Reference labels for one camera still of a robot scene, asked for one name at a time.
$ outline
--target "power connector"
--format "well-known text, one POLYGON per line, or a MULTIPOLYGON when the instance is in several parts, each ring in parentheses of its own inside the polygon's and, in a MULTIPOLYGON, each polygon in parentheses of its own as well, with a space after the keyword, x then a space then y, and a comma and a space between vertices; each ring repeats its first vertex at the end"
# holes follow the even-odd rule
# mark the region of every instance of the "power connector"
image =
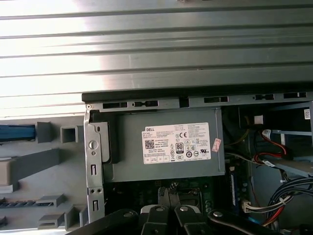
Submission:
POLYGON ((244 213, 250 213, 250 210, 247 208, 247 206, 251 206, 251 202, 244 199, 241 201, 241 208, 243 209, 244 213))

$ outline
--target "white label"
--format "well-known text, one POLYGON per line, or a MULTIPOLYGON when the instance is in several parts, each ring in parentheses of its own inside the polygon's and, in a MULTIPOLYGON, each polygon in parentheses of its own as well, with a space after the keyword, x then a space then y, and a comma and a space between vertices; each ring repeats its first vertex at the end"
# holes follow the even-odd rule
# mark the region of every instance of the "white label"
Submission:
POLYGON ((220 139, 215 138, 214 144, 213 144, 213 147, 212 147, 212 151, 213 151, 213 152, 216 152, 216 153, 217 153, 217 152, 219 151, 221 142, 222 142, 222 141, 221 141, 220 139))
POLYGON ((311 119, 311 115, 310 115, 310 110, 309 109, 305 109, 304 110, 304 119, 305 120, 310 120, 311 119))
POLYGON ((264 124, 263 123, 263 115, 260 116, 254 116, 254 124, 264 124))
POLYGON ((270 167, 275 167, 274 164, 270 163, 269 161, 263 161, 265 165, 268 165, 270 167))
POLYGON ((262 135, 266 138, 268 138, 270 140, 270 134, 272 133, 271 130, 267 129, 267 130, 264 130, 262 131, 262 135))
POLYGON ((209 160, 209 124, 148 126, 142 132, 144 164, 209 160))

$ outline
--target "qr code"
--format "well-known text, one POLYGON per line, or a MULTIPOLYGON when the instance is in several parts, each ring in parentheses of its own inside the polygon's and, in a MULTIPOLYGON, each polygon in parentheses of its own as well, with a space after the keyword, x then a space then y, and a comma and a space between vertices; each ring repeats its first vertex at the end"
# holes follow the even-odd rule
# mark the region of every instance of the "qr code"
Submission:
POLYGON ((304 110, 304 119, 305 120, 311 119, 311 115, 310 115, 310 110, 309 109, 305 109, 304 110))
POLYGON ((155 141, 150 140, 150 141, 145 141, 146 144, 146 149, 154 149, 155 148, 155 141))

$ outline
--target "ribbed metal panel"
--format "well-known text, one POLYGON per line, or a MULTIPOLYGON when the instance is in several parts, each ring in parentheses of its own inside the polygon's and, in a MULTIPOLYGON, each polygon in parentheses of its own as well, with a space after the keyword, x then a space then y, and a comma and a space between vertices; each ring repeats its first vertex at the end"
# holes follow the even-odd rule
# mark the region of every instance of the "ribbed metal panel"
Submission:
POLYGON ((313 81, 311 0, 2 0, 0 117, 81 93, 313 81))

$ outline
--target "red sticker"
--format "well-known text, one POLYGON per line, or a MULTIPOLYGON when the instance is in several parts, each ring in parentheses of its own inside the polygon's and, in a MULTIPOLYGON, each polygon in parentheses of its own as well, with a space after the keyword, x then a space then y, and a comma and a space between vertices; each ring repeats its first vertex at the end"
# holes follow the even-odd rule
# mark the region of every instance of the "red sticker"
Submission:
POLYGON ((216 153, 217 153, 217 152, 219 151, 221 142, 222 142, 222 141, 221 141, 220 139, 215 138, 214 144, 213 144, 213 147, 212 147, 212 151, 213 151, 213 152, 216 152, 216 153))

